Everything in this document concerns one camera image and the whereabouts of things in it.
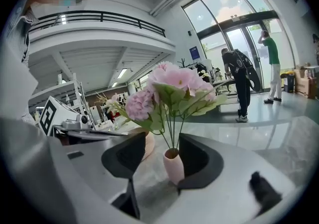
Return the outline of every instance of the white pants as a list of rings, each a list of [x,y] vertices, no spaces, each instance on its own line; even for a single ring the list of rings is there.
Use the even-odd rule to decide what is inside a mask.
[[[270,92],[269,92],[268,98],[273,100],[276,92],[277,92],[277,97],[281,99],[280,64],[271,65],[271,81],[270,81]]]

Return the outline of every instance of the green shirt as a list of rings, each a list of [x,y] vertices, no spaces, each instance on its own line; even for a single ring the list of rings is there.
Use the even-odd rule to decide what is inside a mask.
[[[278,58],[278,49],[275,41],[271,37],[268,37],[263,40],[263,44],[268,47],[269,64],[280,64]]]

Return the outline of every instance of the black railing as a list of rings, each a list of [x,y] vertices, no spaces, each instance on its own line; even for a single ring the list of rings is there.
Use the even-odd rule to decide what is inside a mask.
[[[53,27],[56,25],[63,25],[73,22],[88,22],[88,21],[112,21],[117,23],[123,23],[141,29],[146,29],[154,33],[160,34],[165,37],[165,30],[146,22],[141,19],[137,19],[131,16],[108,12],[108,11],[91,11],[91,10],[76,10],[76,11],[66,11],[62,13],[55,13],[39,18],[39,23],[34,25],[29,32],[45,29],[48,27]]]

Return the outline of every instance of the glass door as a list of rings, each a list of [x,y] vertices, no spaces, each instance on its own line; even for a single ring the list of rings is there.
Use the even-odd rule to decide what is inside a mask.
[[[265,86],[263,86],[263,70],[260,63],[260,58],[254,46],[253,40],[249,35],[247,27],[241,26],[238,29],[227,31],[225,36],[228,38],[227,40],[229,42],[230,48],[233,50],[240,50],[251,60],[259,77],[260,84],[262,85],[262,90],[264,90]]]
[[[268,47],[264,46],[262,43],[258,43],[262,29],[259,24],[248,26],[246,28],[249,32],[250,38],[254,42],[254,49],[257,51],[260,65],[262,67],[264,89],[269,89],[271,81],[271,66],[269,64]]]

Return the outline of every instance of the man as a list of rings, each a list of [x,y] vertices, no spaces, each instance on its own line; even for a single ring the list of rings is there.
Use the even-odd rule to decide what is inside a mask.
[[[236,89],[239,99],[240,110],[238,110],[237,122],[247,122],[247,109],[250,104],[250,82],[247,78],[247,65],[245,65],[244,54],[240,51],[229,51],[227,48],[221,50],[225,72],[229,76],[230,72],[236,82]]]
[[[60,0],[19,0],[13,8],[0,39],[0,116],[22,119],[35,125],[27,107],[37,81],[25,68],[29,59],[29,35],[32,25],[38,23],[31,5],[33,3],[56,3]],[[21,94],[12,94],[12,87]],[[26,106],[22,112],[21,105]]]
[[[271,81],[270,81],[270,93],[268,99],[264,100],[265,104],[273,104],[274,100],[281,102],[281,78],[280,78],[280,62],[278,58],[278,49],[275,41],[270,37],[267,31],[261,31],[259,44],[263,44],[268,47],[269,64],[271,65]]]

